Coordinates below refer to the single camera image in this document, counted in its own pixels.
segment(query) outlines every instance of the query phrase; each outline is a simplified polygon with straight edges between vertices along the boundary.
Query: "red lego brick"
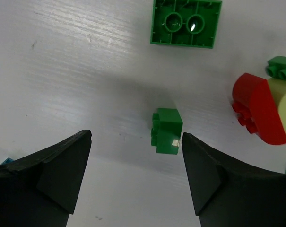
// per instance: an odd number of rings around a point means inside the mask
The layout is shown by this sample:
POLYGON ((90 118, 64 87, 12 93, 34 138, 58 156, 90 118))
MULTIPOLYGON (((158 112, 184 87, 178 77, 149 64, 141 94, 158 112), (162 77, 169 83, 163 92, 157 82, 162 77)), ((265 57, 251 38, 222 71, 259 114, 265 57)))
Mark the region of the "red lego brick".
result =
POLYGON ((234 84, 232 108, 249 133, 268 144, 286 143, 286 133, 266 79, 245 73, 234 84))

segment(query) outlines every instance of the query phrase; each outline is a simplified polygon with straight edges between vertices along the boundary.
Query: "cream curved brick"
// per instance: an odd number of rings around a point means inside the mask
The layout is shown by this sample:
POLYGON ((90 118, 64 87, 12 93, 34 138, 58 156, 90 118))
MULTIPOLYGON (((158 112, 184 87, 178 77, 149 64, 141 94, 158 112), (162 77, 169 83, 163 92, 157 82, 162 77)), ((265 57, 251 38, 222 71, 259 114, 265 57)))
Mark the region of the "cream curved brick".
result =
POLYGON ((286 81, 271 78, 268 84, 286 133, 286 81))

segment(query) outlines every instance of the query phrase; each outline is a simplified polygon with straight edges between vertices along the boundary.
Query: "white wood grain surface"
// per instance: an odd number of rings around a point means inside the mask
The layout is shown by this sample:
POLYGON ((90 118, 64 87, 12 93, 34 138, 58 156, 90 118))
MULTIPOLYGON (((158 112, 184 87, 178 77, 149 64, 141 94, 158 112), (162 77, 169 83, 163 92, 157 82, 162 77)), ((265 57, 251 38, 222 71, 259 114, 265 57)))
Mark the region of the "white wood grain surface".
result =
POLYGON ((150 146, 152 112, 176 107, 190 132, 284 172, 286 145, 241 127, 244 72, 286 56, 286 0, 224 0, 213 50, 149 44, 152 0, 0 0, 0 163, 81 129, 92 147, 68 227, 198 227, 182 149, 150 146))

